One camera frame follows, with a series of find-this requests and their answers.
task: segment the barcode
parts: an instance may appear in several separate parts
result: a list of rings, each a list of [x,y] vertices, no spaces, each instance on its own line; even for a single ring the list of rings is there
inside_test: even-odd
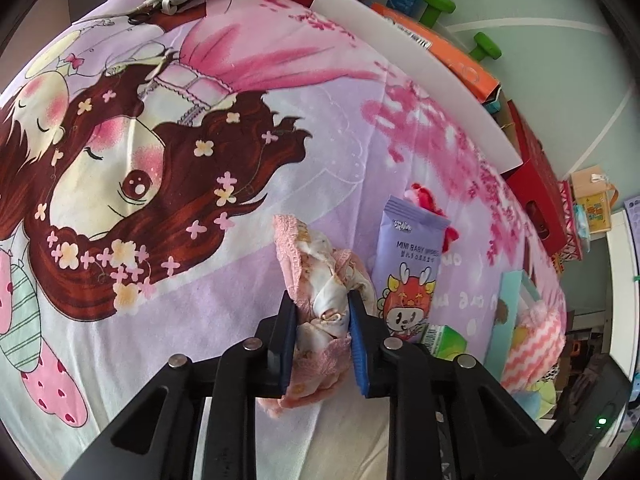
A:
[[[422,344],[425,345],[429,349],[429,352],[431,354],[433,354],[433,351],[435,350],[435,346],[436,346],[436,342],[438,340],[439,333],[440,333],[440,327],[439,326],[434,326],[432,328],[429,327],[424,332],[424,336],[422,337]]]
[[[409,30],[408,28],[404,27],[400,23],[396,23],[396,27],[399,28],[400,30],[402,30],[409,38],[414,40],[415,43],[420,45],[424,50],[429,50],[430,49],[430,47],[432,45],[431,41],[426,40],[425,38],[423,38],[419,34],[416,34],[415,32]]]

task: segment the pink bow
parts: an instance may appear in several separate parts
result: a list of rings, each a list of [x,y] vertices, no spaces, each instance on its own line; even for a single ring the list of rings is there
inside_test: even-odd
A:
[[[84,59],[81,57],[76,57],[76,54],[69,54],[65,57],[65,61],[71,63],[71,66],[74,68],[74,70],[78,70],[82,66],[82,63],[84,63]]]

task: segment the white floor line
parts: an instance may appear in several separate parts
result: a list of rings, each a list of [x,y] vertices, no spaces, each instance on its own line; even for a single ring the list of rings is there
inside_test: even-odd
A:
[[[578,28],[580,30],[589,30],[591,32],[599,32],[606,36],[611,35],[609,27],[601,27],[593,23],[574,22],[573,20],[558,20],[556,18],[495,18],[494,20],[479,20],[478,22],[458,23],[457,25],[449,25],[449,32],[461,32],[462,30],[476,30],[478,28],[496,28],[496,27],[564,27]]]
[[[604,128],[602,129],[602,131],[598,134],[598,136],[595,139],[593,139],[593,142],[590,144],[587,150],[580,156],[580,158],[575,161],[575,164],[572,165],[571,169],[566,172],[566,175],[562,178],[562,180],[568,179],[570,174],[572,174],[575,170],[580,168],[582,163],[585,160],[587,160],[587,157],[591,155],[593,150],[596,149],[596,146],[600,143],[600,141],[604,138],[604,136],[609,133],[609,130],[611,129],[613,124],[616,122],[618,117],[620,117],[622,110],[624,110],[626,105],[628,104],[629,99],[631,99],[631,95],[633,94],[635,88],[636,88],[635,83],[631,82],[629,84],[629,88],[627,89],[625,96],[622,98],[622,101],[620,102],[620,106],[618,106],[616,111],[613,112],[613,115],[610,117],[609,121],[607,121],[607,124],[604,125]]]

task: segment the purple package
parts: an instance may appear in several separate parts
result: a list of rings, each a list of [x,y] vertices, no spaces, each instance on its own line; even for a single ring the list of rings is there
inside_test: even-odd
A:
[[[392,336],[420,341],[449,223],[394,196],[386,203],[371,276],[379,297],[378,316]]]

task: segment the metal screw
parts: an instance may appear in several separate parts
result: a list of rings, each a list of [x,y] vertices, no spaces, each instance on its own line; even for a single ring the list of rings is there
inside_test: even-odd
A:
[[[402,348],[402,339],[397,337],[387,337],[384,345],[387,350],[399,350]]]
[[[473,368],[478,364],[476,358],[469,354],[462,354],[458,356],[458,364],[463,368]]]
[[[242,342],[242,346],[245,350],[259,350],[262,348],[262,340],[257,337],[250,337]]]
[[[184,366],[185,364],[187,364],[187,362],[189,361],[188,357],[184,354],[174,354],[171,357],[169,357],[169,366],[171,368],[180,368],[181,366]]]

